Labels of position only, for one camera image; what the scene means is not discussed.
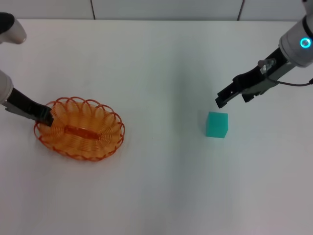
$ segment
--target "blue led ring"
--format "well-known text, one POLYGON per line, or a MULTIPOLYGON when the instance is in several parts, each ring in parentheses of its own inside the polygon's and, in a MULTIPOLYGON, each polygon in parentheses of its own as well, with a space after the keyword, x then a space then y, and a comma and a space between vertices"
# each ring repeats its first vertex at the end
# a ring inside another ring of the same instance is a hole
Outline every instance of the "blue led ring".
POLYGON ((300 45, 303 48, 309 48, 311 46, 311 44, 312 44, 311 39, 309 39, 309 38, 303 38, 300 41, 300 45))

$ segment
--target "wire basket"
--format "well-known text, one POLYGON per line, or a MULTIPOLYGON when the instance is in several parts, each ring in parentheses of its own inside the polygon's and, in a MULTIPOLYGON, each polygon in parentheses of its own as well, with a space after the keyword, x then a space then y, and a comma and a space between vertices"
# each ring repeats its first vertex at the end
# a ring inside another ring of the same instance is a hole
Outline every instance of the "wire basket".
POLYGON ((61 97, 47 103, 51 127, 36 122, 34 133, 47 148, 64 156, 97 162, 111 156, 124 141, 121 117, 107 105, 79 97, 61 97))

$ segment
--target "white wall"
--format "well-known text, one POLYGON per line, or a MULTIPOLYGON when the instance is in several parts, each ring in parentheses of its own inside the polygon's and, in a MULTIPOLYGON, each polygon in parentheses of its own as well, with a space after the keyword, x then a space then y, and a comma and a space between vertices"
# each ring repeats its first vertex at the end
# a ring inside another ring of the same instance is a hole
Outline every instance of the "white wall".
MULTIPOLYGON (((92 0, 96 19, 237 19, 242 0, 92 0)), ((90 0, 0 0, 0 11, 24 19, 93 19, 90 0)), ((242 21, 297 21, 301 0, 246 0, 242 21)))
POLYGON ((93 0, 97 19, 236 20, 242 0, 93 0))
POLYGON ((22 19, 93 19, 89 0, 0 0, 0 11, 22 19))
POLYGON ((298 21, 305 15, 301 0, 246 0, 242 21, 298 21))

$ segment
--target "green block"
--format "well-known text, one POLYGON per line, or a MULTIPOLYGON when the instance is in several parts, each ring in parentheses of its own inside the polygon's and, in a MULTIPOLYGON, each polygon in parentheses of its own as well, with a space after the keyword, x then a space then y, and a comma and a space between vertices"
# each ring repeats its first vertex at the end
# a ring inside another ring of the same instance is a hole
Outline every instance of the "green block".
POLYGON ((228 131, 228 114, 209 112, 206 120, 206 136, 225 138, 228 131))

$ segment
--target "orange basket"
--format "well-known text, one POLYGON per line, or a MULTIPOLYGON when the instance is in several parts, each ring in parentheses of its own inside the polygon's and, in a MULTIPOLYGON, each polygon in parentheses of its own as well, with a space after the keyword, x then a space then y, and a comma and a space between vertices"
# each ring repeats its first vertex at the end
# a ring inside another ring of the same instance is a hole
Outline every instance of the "orange basket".
POLYGON ((47 106, 52 108, 52 126, 36 122, 35 136, 64 156, 97 162, 115 153, 124 141, 122 119, 107 105, 92 99, 61 97, 47 106))

